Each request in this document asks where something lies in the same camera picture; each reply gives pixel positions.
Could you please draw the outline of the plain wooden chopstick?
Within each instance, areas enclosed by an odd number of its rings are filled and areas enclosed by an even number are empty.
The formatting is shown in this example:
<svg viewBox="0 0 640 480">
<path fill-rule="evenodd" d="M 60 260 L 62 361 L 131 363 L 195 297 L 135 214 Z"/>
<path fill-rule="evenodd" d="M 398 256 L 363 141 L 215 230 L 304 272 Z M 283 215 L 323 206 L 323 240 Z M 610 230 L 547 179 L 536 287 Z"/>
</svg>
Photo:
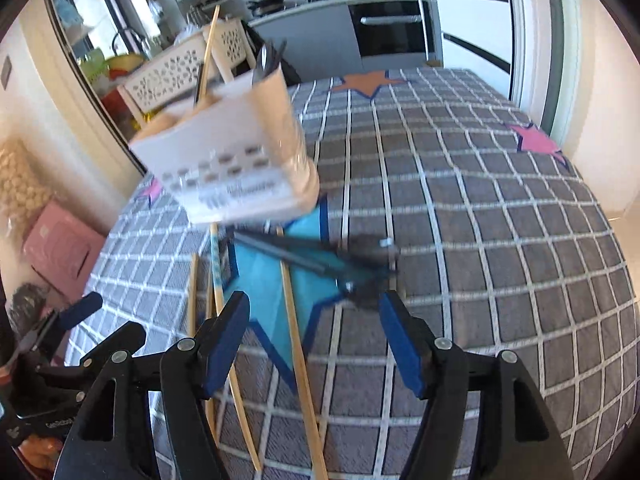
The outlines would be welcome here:
<svg viewBox="0 0 640 480">
<path fill-rule="evenodd" d="M 312 472 L 314 473 L 315 479 L 328 480 L 329 475 L 328 471 L 326 470 L 323 445 L 320 439 L 316 413 L 314 412 L 314 402 L 312 402 L 306 360 L 297 324 L 297 311 L 294 298 L 294 290 L 291 281 L 291 274 L 290 270 L 288 270 L 288 265 L 283 260 L 280 261 L 280 271 L 286 317 L 288 318 L 288 333 L 290 334 L 292 362 L 296 380 L 297 395 L 299 400 L 300 412 L 303 415 L 303 423 L 309 448 Z"/>
<path fill-rule="evenodd" d="M 191 258 L 188 312 L 186 314 L 188 315 L 186 318 L 188 335 L 193 337 L 198 328 L 198 254 L 196 252 Z"/>
<path fill-rule="evenodd" d="M 212 60 L 212 50 L 214 45 L 215 30 L 219 18 L 220 5 L 217 4 L 214 9 L 212 20 L 209 23 L 208 35 L 206 40 L 206 46 L 204 51 L 204 58 L 201 64 L 200 72 L 198 73 L 198 84 L 196 85 L 193 106 L 197 106 L 207 91 L 208 71 L 209 64 Z"/>
</svg>

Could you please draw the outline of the dark metal spoon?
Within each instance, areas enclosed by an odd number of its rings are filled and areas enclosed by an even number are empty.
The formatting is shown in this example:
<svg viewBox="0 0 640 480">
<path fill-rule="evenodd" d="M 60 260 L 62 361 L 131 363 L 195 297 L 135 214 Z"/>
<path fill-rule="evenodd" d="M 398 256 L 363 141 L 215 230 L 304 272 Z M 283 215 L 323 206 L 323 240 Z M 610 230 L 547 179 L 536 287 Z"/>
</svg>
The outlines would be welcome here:
<svg viewBox="0 0 640 480">
<path fill-rule="evenodd" d="M 248 229 L 234 229 L 228 237 L 235 245 L 254 249 L 294 269 L 329 278 L 344 298 L 362 308 L 371 309 L 396 275 L 382 247 L 349 252 L 327 240 Z"/>
<path fill-rule="evenodd" d="M 266 41 L 258 51 L 257 65 L 253 70 L 252 85 L 259 84 L 271 75 L 282 62 L 288 42 L 283 40 L 278 46 Z"/>
</svg>

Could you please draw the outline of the white utensil holder caddy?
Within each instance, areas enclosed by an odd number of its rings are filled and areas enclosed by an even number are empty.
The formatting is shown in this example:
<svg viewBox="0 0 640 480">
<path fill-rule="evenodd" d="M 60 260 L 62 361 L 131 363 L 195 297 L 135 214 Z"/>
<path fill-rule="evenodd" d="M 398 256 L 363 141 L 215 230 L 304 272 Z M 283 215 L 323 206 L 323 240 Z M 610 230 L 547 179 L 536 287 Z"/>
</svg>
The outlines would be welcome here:
<svg viewBox="0 0 640 480">
<path fill-rule="evenodd" d="M 319 197 L 282 70 L 169 105 L 130 148 L 193 224 L 291 221 Z"/>
</svg>

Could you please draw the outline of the kitchen faucet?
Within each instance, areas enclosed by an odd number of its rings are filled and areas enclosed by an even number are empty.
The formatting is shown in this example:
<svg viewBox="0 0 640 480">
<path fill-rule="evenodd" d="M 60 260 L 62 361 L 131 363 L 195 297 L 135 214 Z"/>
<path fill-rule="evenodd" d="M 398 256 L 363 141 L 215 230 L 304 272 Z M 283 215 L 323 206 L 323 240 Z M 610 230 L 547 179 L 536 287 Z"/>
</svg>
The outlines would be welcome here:
<svg viewBox="0 0 640 480">
<path fill-rule="evenodd" d="M 147 60 L 149 58 L 149 40 L 135 28 L 121 28 L 115 32 L 112 38 L 111 50 L 114 55 L 135 53 Z"/>
</svg>

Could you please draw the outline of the pink box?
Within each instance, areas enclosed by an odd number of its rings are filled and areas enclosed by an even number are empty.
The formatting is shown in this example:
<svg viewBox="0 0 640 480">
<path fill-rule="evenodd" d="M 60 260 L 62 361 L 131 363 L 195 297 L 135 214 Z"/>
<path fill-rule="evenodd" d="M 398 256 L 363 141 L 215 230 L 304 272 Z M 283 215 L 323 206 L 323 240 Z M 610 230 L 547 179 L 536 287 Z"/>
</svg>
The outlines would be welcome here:
<svg viewBox="0 0 640 480">
<path fill-rule="evenodd" d="M 32 224 L 23 244 L 28 264 L 69 302 L 84 294 L 105 237 L 56 200 Z"/>
</svg>

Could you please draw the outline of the blue star patch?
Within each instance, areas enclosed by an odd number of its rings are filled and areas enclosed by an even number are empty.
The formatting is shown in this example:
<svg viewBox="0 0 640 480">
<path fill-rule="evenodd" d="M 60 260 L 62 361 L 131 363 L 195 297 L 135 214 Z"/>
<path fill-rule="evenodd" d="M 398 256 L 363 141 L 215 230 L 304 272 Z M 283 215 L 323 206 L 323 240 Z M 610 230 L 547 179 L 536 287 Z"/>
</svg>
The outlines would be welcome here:
<svg viewBox="0 0 640 480">
<path fill-rule="evenodd" d="M 322 311 L 343 300 L 372 307 L 398 256 L 393 241 L 378 234 L 357 234 L 345 246 L 330 240 L 325 197 L 306 216 L 285 223 L 281 233 L 273 226 L 236 226 L 224 240 L 231 269 L 226 291 L 247 294 L 250 328 L 291 389 L 292 330 L 307 354 Z"/>
</svg>

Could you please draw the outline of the pink star patch left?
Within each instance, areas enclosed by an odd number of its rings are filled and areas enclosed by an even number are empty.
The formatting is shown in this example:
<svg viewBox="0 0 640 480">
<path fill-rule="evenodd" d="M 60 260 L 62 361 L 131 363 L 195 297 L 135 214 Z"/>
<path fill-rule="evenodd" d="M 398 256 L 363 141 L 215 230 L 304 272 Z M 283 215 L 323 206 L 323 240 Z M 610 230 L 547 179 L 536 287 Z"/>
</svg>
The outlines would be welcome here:
<svg viewBox="0 0 640 480">
<path fill-rule="evenodd" d="M 157 178 L 153 178 L 150 183 L 138 195 L 139 200 L 145 200 L 149 207 L 160 197 L 163 192 L 163 185 Z"/>
</svg>

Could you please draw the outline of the pink star patch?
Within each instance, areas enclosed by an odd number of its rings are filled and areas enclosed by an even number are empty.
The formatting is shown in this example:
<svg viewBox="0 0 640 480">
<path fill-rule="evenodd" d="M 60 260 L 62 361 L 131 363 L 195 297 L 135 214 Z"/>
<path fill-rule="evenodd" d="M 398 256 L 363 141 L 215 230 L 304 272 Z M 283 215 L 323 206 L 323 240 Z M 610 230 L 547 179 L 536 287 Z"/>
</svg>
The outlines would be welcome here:
<svg viewBox="0 0 640 480">
<path fill-rule="evenodd" d="M 555 140 L 530 122 L 526 126 L 506 124 L 518 136 L 518 151 L 545 154 L 553 157 L 563 167 L 568 168 L 568 160 Z"/>
<path fill-rule="evenodd" d="M 139 200 L 145 200 L 149 207 L 160 197 L 163 192 L 163 185 L 157 178 L 153 178 L 150 183 L 138 195 Z"/>
</svg>

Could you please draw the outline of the grey checked tablecloth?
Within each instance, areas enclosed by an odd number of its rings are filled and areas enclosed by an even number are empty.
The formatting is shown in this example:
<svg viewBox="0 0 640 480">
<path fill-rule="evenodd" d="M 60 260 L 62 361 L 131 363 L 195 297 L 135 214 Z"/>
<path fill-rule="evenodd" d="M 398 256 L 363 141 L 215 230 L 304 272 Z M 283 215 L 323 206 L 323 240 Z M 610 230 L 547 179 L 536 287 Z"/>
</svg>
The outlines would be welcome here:
<svg viewBox="0 0 640 480">
<path fill-rule="evenodd" d="M 524 148 L 508 125 L 532 122 L 467 70 L 392 70 L 402 84 L 372 99 L 334 91 L 338 77 L 290 89 L 328 199 L 331 240 L 393 240 L 398 289 L 437 337 L 477 353 L 511 350 L 559 429 L 576 479 L 594 478 L 623 440 L 639 393 L 634 290 L 611 225 L 578 171 Z M 87 285 L 101 310 L 70 335 L 75 365 L 127 321 L 140 353 L 186 333 L 192 254 L 205 304 L 209 240 L 141 182 L 107 237 Z M 216 394 L 221 454 L 232 479 L 311 479 L 302 414 L 251 330 L 236 360 L 255 471 L 229 388 Z M 424 403 L 405 388 L 378 312 L 321 311 L 308 356 L 331 479 L 396 479 Z"/>
</svg>

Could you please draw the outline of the pink star patch right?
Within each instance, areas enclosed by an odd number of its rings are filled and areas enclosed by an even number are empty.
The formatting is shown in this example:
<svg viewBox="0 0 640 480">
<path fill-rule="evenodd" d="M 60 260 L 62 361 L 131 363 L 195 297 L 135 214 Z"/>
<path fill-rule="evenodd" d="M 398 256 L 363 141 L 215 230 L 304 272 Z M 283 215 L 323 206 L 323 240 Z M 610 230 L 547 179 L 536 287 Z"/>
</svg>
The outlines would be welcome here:
<svg viewBox="0 0 640 480">
<path fill-rule="evenodd" d="M 568 160 L 555 140 L 530 122 L 526 126 L 506 124 L 518 136 L 518 151 L 545 154 L 553 157 L 563 167 L 568 168 Z"/>
</svg>

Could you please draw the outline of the orange star patch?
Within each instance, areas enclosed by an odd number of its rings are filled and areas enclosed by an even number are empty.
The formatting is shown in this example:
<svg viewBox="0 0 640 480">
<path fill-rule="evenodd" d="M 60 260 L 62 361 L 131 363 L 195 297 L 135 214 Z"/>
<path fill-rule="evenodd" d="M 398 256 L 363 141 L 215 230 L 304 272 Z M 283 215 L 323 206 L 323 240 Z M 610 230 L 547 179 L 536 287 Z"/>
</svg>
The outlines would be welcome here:
<svg viewBox="0 0 640 480">
<path fill-rule="evenodd" d="M 334 86 L 331 91 L 355 91 L 371 101 L 382 87 L 403 84 L 404 82 L 405 79 L 391 77 L 387 70 L 376 70 L 371 73 L 346 75 L 342 78 L 342 82 Z"/>
</svg>

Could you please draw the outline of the black built-in oven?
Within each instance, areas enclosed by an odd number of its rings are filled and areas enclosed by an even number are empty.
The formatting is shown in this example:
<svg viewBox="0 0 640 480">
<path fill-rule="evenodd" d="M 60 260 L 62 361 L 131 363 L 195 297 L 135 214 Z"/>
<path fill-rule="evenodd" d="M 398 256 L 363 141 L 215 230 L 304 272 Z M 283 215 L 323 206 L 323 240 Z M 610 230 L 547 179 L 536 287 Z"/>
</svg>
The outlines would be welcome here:
<svg viewBox="0 0 640 480">
<path fill-rule="evenodd" d="M 424 0 L 393 0 L 349 6 L 360 55 L 435 53 L 430 6 Z"/>
</svg>

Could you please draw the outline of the black wok on stove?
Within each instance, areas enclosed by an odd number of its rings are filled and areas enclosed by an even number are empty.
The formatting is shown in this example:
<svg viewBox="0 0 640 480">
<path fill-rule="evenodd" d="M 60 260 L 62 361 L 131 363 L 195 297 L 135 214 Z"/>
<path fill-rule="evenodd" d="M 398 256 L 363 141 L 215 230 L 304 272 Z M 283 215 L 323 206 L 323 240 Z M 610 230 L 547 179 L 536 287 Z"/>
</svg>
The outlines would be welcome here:
<svg viewBox="0 0 640 480">
<path fill-rule="evenodd" d="M 283 11 L 285 0 L 250 0 L 246 5 L 255 18 L 262 18 Z"/>
</svg>

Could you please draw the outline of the white refrigerator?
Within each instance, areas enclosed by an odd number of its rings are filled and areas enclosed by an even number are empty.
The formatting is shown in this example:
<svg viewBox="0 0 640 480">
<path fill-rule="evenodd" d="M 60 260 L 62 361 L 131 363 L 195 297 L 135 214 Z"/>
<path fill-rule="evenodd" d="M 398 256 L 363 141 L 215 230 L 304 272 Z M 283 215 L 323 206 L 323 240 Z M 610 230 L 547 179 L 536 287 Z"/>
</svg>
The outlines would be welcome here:
<svg viewBox="0 0 640 480">
<path fill-rule="evenodd" d="M 512 0 L 436 0 L 442 65 L 469 70 L 509 100 L 521 93 Z"/>
</svg>

